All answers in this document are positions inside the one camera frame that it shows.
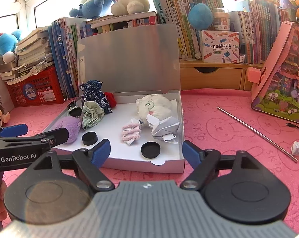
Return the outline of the person's left hand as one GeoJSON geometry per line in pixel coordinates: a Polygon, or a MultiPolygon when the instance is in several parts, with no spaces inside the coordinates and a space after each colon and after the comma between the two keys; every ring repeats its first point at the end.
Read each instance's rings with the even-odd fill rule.
{"type": "Polygon", "coordinates": [[[7,189],[7,185],[5,181],[2,180],[0,185],[0,221],[4,221],[8,217],[8,213],[3,202],[3,196],[6,189],[7,189]]]}

